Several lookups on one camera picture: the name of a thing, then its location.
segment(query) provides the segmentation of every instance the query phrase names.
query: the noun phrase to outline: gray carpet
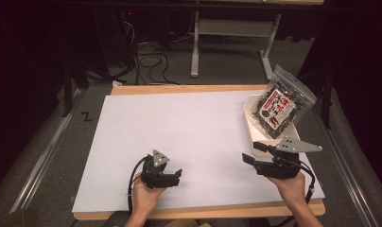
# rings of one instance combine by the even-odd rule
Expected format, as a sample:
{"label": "gray carpet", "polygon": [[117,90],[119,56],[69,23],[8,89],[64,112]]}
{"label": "gray carpet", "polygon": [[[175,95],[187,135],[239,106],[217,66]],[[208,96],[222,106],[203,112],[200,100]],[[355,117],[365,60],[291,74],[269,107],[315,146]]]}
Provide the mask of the gray carpet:
{"label": "gray carpet", "polygon": [[[216,44],[212,42],[201,45],[206,48],[200,51],[200,76],[197,79],[190,78],[191,46],[173,45],[170,49],[158,47],[159,51],[168,57],[169,66],[165,72],[167,79],[180,84],[267,83],[258,60],[257,51],[260,48],[256,48],[263,48],[264,40],[258,39],[243,44],[227,43],[215,49],[212,49],[212,46]],[[276,41],[269,55],[272,66],[279,64],[288,72],[297,75],[310,45],[311,42]],[[151,78],[148,76],[148,69],[141,68],[144,81],[152,83],[152,79],[162,80],[161,73],[164,68],[164,65],[153,68]],[[120,70],[115,65],[111,65],[111,69],[112,73]],[[128,85],[132,85],[135,82],[134,72],[123,79],[127,79]],[[29,208],[34,210],[37,216],[37,226],[70,226],[74,220],[71,213],[74,204],[72,199],[77,194],[104,96],[108,95],[111,89],[110,83],[91,79],[90,88],[82,91],[81,100],[73,110],[72,118],[56,145],[53,161],[29,204]],[[84,113],[89,113],[88,119],[92,121],[84,121]],[[0,218],[9,213],[32,168],[59,127],[62,121],[61,114],[62,103],[26,147],[2,182]],[[378,226],[382,226],[382,187],[343,117],[336,93],[333,93],[330,132],[335,135],[338,145],[345,151],[348,167],[356,175],[359,187],[362,188],[370,208],[375,212]],[[351,190],[340,174],[342,169],[334,155],[334,146],[326,134],[329,131],[323,129],[318,113],[314,110],[309,112],[297,129],[306,142],[323,146],[323,152],[307,154],[326,195],[326,213],[319,217],[320,221],[325,226],[366,226],[352,200]],[[271,218],[270,222],[276,224],[281,220],[283,218]],[[102,226],[103,223],[104,221],[79,221],[76,226]]]}

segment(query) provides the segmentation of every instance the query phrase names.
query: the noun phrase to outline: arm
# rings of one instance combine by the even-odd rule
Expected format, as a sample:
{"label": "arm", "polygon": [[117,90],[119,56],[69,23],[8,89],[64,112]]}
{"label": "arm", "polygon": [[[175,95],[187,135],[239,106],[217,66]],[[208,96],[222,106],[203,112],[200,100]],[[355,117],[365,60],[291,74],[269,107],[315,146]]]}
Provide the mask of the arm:
{"label": "arm", "polygon": [[159,197],[165,191],[165,188],[150,189],[139,178],[141,174],[135,177],[134,188],[132,189],[132,214],[124,225],[125,227],[142,227],[147,221],[149,214],[158,203]]}
{"label": "arm", "polygon": [[299,172],[293,179],[268,179],[276,184],[283,201],[285,201],[288,209],[292,212],[300,227],[322,226],[305,201],[305,176],[302,172]]}

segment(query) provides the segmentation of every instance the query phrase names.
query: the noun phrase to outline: seaweed snack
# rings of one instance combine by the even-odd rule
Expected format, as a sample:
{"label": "seaweed snack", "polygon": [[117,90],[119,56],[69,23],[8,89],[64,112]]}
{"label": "seaweed snack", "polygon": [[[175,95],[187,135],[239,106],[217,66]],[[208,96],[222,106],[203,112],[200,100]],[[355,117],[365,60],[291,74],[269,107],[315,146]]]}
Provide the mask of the seaweed snack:
{"label": "seaweed snack", "polygon": [[258,130],[275,139],[291,124],[297,125],[316,102],[315,95],[299,80],[276,66],[268,88],[251,116]]}

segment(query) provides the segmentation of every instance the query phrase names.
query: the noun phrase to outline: plastic bag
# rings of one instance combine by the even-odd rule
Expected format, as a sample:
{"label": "plastic bag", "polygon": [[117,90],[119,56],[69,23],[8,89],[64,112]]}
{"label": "plastic bag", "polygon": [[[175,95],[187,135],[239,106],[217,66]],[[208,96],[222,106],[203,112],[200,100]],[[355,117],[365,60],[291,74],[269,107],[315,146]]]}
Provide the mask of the plastic bag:
{"label": "plastic bag", "polygon": [[268,88],[250,116],[258,130],[275,139],[291,123],[297,125],[316,100],[309,88],[276,65]]}

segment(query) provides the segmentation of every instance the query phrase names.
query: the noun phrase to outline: white paper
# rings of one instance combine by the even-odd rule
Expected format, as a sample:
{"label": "white paper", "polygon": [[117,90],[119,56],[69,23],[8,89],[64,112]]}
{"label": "white paper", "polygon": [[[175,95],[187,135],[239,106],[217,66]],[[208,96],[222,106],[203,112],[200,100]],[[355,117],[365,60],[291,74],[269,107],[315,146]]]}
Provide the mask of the white paper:
{"label": "white paper", "polygon": [[[154,149],[170,158],[165,174],[182,168],[179,186],[156,209],[281,201],[274,184],[242,161],[243,152],[253,156],[243,106],[262,93],[106,96],[73,213],[128,210],[132,170]],[[324,198],[315,187],[312,198]]]}

